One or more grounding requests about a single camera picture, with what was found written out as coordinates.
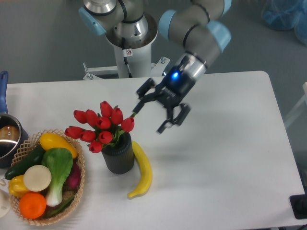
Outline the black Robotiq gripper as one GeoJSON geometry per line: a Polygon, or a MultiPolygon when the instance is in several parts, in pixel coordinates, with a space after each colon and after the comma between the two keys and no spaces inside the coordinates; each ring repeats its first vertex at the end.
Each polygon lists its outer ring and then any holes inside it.
{"type": "Polygon", "coordinates": [[[163,133],[167,124],[170,124],[169,127],[180,126],[191,110],[187,103],[181,101],[195,84],[196,80],[186,70],[174,66],[157,86],[154,80],[149,78],[136,91],[139,102],[132,111],[137,114],[145,103],[158,101],[166,109],[166,120],[159,126],[157,132],[163,133]],[[177,106],[180,107],[180,111],[174,117],[174,108],[177,106]]]}

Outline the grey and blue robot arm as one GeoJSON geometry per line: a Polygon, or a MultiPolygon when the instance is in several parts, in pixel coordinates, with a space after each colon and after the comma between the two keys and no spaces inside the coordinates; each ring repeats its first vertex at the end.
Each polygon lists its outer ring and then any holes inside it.
{"type": "Polygon", "coordinates": [[[183,99],[231,40],[218,20],[231,7],[229,0],[193,0],[182,12],[166,11],[156,22],[141,0],[85,0],[79,16],[95,35],[105,35],[113,46],[120,78],[147,77],[137,90],[138,113],[145,103],[159,102],[166,120],[158,128],[181,125],[190,112],[183,99]],[[151,74],[151,45],[157,35],[185,50],[159,84],[151,74]]]}

